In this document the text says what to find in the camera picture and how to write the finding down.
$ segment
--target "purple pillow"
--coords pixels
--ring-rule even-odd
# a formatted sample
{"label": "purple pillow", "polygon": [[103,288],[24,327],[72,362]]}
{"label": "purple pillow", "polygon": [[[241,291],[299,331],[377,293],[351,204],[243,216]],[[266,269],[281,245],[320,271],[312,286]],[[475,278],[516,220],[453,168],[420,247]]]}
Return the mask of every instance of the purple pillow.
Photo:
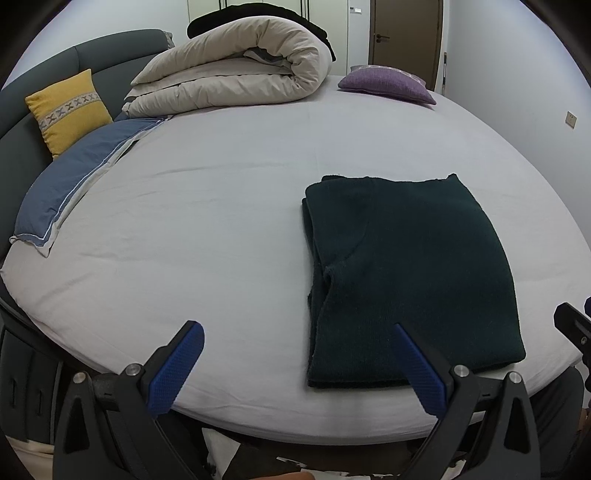
{"label": "purple pillow", "polygon": [[339,88],[347,92],[371,93],[399,100],[437,104],[425,88],[424,81],[393,67],[364,65],[342,79]]}

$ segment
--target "white wall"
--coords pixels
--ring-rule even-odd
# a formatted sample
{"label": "white wall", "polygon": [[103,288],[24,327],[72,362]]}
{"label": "white wall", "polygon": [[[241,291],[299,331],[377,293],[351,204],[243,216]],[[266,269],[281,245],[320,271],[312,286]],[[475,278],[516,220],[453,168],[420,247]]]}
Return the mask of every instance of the white wall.
{"label": "white wall", "polygon": [[[489,124],[552,185],[591,245],[591,88],[519,0],[450,0],[446,96]],[[577,117],[575,129],[566,112]]]}
{"label": "white wall", "polygon": [[111,33],[159,28],[179,45],[188,40],[188,24],[187,0],[72,0],[32,41],[7,83],[62,50]]}

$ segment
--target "yellow pillow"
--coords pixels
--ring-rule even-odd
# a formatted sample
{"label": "yellow pillow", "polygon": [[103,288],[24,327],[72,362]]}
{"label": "yellow pillow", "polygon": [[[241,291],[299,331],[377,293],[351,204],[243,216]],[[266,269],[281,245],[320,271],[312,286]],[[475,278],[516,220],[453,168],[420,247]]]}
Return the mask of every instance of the yellow pillow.
{"label": "yellow pillow", "polygon": [[53,158],[113,120],[100,101],[90,69],[25,98]]}

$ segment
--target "pillowcase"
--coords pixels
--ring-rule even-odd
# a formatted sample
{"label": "pillowcase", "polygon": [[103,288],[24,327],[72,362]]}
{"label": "pillowcase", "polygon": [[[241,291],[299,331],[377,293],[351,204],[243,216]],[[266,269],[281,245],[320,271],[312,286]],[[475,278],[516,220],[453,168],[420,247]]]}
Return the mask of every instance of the pillowcase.
{"label": "pillowcase", "polygon": [[437,104],[423,80],[412,73],[393,67],[358,67],[339,82],[339,88],[347,92],[370,93],[410,102]]}
{"label": "pillowcase", "polygon": [[113,119],[92,83],[90,69],[25,98],[53,158]]}
{"label": "pillowcase", "polygon": [[18,211],[14,236],[47,257],[70,212],[132,145],[164,120],[135,118],[111,122],[76,142],[37,177]]}

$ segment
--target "screw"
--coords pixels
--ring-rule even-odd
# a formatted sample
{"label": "screw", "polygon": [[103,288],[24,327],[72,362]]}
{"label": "screw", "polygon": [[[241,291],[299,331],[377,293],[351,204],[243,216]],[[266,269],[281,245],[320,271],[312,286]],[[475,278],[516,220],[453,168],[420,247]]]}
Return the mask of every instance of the screw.
{"label": "screw", "polygon": [[511,372],[509,374],[509,380],[511,380],[513,383],[521,383],[523,378],[521,378],[521,375],[519,373]]}
{"label": "screw", "polygon": [[74,375],[72,380],[76,384],[82,383],[84,380],[86,380],[86,374],[84,372],[78,372],[76,375]]}
{"label": "screw", "polygon": [[125,375],[129,375],[130,377],[135,377],[139,372],[141,372],[142,366],[140,364],[129,364],[125,367]]}
{"label": "screw", "polygon": [[470,369],[465,365],[456,365],[453,367],[453,372],[460,378],[467,377],[470,374]]}

